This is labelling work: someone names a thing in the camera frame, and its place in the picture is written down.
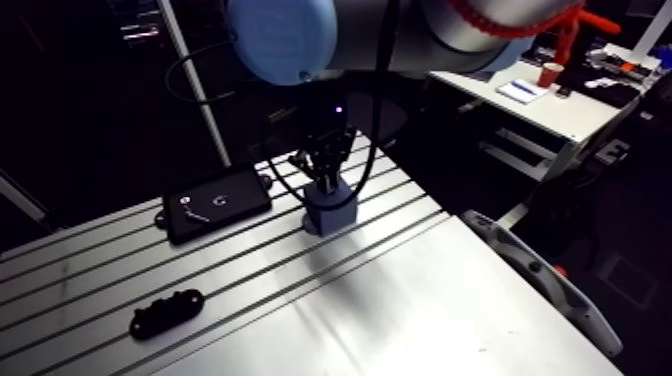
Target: black 3d-printed part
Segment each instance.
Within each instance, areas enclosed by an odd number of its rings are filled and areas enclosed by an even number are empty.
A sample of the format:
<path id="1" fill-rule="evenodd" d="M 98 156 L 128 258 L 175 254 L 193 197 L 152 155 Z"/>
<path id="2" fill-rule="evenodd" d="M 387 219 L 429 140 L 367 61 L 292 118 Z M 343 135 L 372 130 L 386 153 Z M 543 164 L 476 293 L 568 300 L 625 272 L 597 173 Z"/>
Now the black 3d-printed part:
<path id="1" fill-rule="evenodd" d="M 195 289 L 175 292 L 168 299 L 155 300 L 144 309 L 136 309 L 129 333 L 143 341 L 196 317 L 205 304 L 205 297 Z"/>

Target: red cup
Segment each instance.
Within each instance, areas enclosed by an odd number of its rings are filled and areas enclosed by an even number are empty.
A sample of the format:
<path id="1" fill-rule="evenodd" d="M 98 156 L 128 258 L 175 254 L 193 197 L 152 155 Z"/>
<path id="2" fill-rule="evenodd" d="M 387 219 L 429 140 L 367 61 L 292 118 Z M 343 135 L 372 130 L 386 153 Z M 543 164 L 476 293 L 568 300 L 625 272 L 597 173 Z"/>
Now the red cup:
<path id="1" fill-rule="evenodd" d="M 558 78 L 560 73 L 565 70 L 560 64 L 556 63 L 546 63 L 541 71 L 541 76 L 539 76 L 539 82 L 537 86 L 539 87 L 549 87 L 555 80 Z"/>

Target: black cable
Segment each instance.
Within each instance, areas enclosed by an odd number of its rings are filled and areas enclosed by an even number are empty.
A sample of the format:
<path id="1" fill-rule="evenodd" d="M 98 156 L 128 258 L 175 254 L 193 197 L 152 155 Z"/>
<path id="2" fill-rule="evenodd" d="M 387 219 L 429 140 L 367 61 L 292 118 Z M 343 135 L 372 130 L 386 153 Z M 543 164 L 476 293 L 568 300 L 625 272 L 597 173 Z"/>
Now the black cable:
<path id="1" fill-rule="evenodd" d="M 314 202 L 310 202 L 304 197 L 301 197 L 294 188 L 292 188 L 289 183 L 280 175 L 275 164 L 271 160 L 270 154 L 266 147 L 266 126 L 262 125 L 261 127 L 261 152 L 268 162 L 269 167 L 273 171 L 273 174 L 276 176 L 276 179 L 282 184 L 283 187 L 292 195 L 294 198 L 299 200 L 304 206 L 310 207 L 322 211 L 332 211 L 338 210 L 346 205 L 348 205 L 352 200 L 359 195 L 359 193 L 364 189 L 366 182 L 369 180 L 371 175 L 371 169 L 373 168 L 373 162 L 376 159 L 376 150 L 378 148 L 378 138 L 380 137 L 380 123 L 382 115 L 382 92 L 383 92 L 383 81 L 384 75 L 387 72 L 387 68 L 390 65 L 392 60 L 392 52 L 394 51 L 394 43 L 396 40 L 395 31 L 397 28 L 397 23 L 399 21 L 399 0 L 389 0 L 387 2 L 387 7 L 385 8 L 385 14 L 383 15 L 383 21 L 380 27 L 380 33 L 378 35 L 378 46 L 376 51 L 376 69 L 375 69 L 375 83 L 374 83 L 374 93 L 373 93 L 373 116 L 372 116 L 372 130 L 371 130 L 371 143 L 369 144 L 369 153 L 366 159 L 366 164 L 364 166 L 364 173 L 357 183 L 357 187 L 352 193 L 345 198 L 343 201 L 333 204 L 333 205 L 318 205 Z"/>
<path id="2" fill-rule="evenodd" d="M 233 94 L 235 94 L 236 93 L 235 91 L 228 91 L 226 93 L 219 94 L 219 95 L 217 95 L 216 97 L 213 97 L 213 98 L 206 98 L 206 99 L 200 100 L 200 99 L 185 97 L 182 94 L 173 90 L 172 86 L 170 85 L 171 75 L 173 74 L 173 71 L 177 67 L 182 67 L 182 65 L 185 62 L 193 59 L 198 54 L 201 54 L 201 53 L 206 52 L 206 51 L 210 51 L 210 50 L 212 50 L 214 48 L 217 48 L 217 47 L 226 46 L 226 45 L 229 45 L 231 43 L 232 43 L 231 41 L 224 41 L 224 42 L 211 44 L 209 46 L 200 48 L 200 49 L 198 49 L 198 50 L 196 50 L 196 51 L 194 51 L 194 52 L 192 52 L 188 55 L 185 55 L 182 58 L 178 59 L 176 62 L 174 62 L 170 66 L 170 68 L 168 68 L 168 70 L 166 71 L 166 75 L 164 77 L 164 83 L 166 85 L 166 89 L 168 90 L 168 92 L 170 92 L 170 94 L 172 94 L 175 98 L 177 98 L 179 100 L 182 100 L 184 102 L 194 103 L 194 104 L 210 104 L 210 103 L 214 103 L 214 102 L 220 101 L 222 99 L 228 98 L 228 97 L 232 96 Z"/>

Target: white desk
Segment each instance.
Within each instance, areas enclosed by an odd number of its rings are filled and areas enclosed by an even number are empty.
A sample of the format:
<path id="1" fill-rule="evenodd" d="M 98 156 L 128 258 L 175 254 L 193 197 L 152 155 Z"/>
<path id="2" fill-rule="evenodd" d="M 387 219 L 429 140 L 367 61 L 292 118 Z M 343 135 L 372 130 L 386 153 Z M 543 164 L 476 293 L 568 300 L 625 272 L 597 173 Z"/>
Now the white desk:
<path id="1" fill-rule="evenodd" d="M 156 199 L 3 254 L 0 374 L 620 375 L 382 153 L 372 174 L 358 223 L 326 239 L 276 183 L 270 212 L 181 247 Z M 196 318 L 131 339 L 135 308 L 188 288 L 207 298 Z"/>
<path id="2" fill-rule="evenodd" d="M 529 177 L 544 181 L 566 171 L 588 141 L 605 127 L 618 124 L 635 108 L 636 101 L 619 109 L 578 92 L 572 92 L 569 98 L 561 99 L 554 95 L 558 85 L 553 84 L 549 93 L 525 105 L 495 91 L 515 79 L 536 83 L 540 74 L 540 67 L 519 61 L 510 68 L 495 73 L 487 83 L 448 72 L 431 72 L 430 76 L 561 137 L 565 146 L 555 153 L 506 129 L 498 132 L 501 137 L 545 159 L 536 166 L 531 166 L 499 148 L 488 145 L 484 147 L 485 152 Z"/>

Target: cable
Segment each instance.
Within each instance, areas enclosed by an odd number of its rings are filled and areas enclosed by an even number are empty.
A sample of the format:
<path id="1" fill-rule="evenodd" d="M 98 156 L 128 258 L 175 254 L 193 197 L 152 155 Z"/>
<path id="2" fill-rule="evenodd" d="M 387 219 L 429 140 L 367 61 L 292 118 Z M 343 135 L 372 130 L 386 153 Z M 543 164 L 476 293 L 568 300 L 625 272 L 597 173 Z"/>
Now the cable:
<path id="1" fill-rule="evenodd" d="M 216 97 L 206 98 L 206 99 L 201 100 L 201 99 L 194 99 L 194 98 L 185 97 L 182 94 L 173 90 L 172 86 L 170 85 L 170 77 L 173 74 L 173 71 L 177 67 L 182 67 L 182 65 L 184 63 L 186 63 L 188 60 L 193 59 L 198 54 L 201 54 L 201 53 L 206 52 L 206 51 L 210 51 L 210 50 L 212 50 L 214 48 L 217 48 L 217 47 L 226 46 L 226 45 L 229 45 L 231 43 L 232 43 L 231 41 L 224 41 L 224 42 L 211 44 L 209 46 L 200 48 L 200 49 L 198 49 L 198 50 L 196 50 L 196 51 L 194 51 L 194 52 L 192 52 L 188 55 L 185 55 L 182 58 L 178 59 L 176 62 L 174 62 L 170 66 L 170 68 L 168 68 L 168 70 L 166 71 L 166 75 L 164 77 L 164 83 L 166 85 L 166 89 L 168 90 L 168 92 L 170 92 L 170 94 L 172 94 L 175 98 L 177 98 L 179 100 L 182 100 L 184 102 L 194 103 L 194 104 L 214 103 L 214 102 L 217 102 L 217 101 L 220 101 L 222 99 L 228 98 L 228 97 L 232 96 L 233 94 L 235 94 L 236 93 L 235 91 L 228 91 L 226 93 L 219 94 Z"/>
<path id="2" fill-rule="evenodd" d="M 553 17 L 540 23 L 530 26 L 512 27 L 496 23 L 483 16 L 471 5 L 469 0 L 448 0 L 448 2 L 471 26 L 486 34 L 505 39 L 525 38 L 544 32 L 563 21 L 577 17 L 585 4 L 584 0 L 577 1 L 575 4 L 566 7 Z"/>
<path id="3" fill-rule="evenodd" d="M 318 205 L 314 202 L 310 202 L 304 197 L 301 197 L 294 188 L 292 188 L 289 183 L 280 175 L 277 167 L 271 160 L 270 154 L 266 147 L 266 126 L 261 127 L 261 152 L 268 162 L 269 167 L 273 171 L 273 174 L 276 176 L 276 179 L 282 184 L 283 187 L 289 192 L 294 198 L 299 200 L 304 206 L 322 210 L 322 211 L 333 211 L 338 210 L 346 205 L 348 205 L 352 200 L 359 195 L 359 193 L 364 189 L 366 182 L 369 180 L 371 175 L 371 169 L 373 168 L 373 162 L 376 159 L 376 150 L 378 148 L 378 138 L 380 137 L 380 123 L 382 115 L 382 92 L 383 92 L 383 80 L 384 75 L 387 72 L 387 68 L 390 65 L 392 60 L 392 52 L 394 51 L 394 43 L 396 40 L 395 30 L 397 28 L 397 23 L 399 21 L 399 0 L 389 0 L 385 8 L 385 13 L 383 15 L 383 21 L 380 26 L 380 33 L 378 36 L 378 47 L 376 51 L 376 69 L 375 69 L 375 89 L 373 93 L 373 116 L 372 116 L 372 130 L 371 130 L 371 143 L 369 144 L 369 153 L 366 159 L 366 164 L 364 166 L 364 173 L 357 183 L 355 190 L 350 193 L 350 195 L 345 198 L 343 201 L 333 204 L 333 205 Z"/>

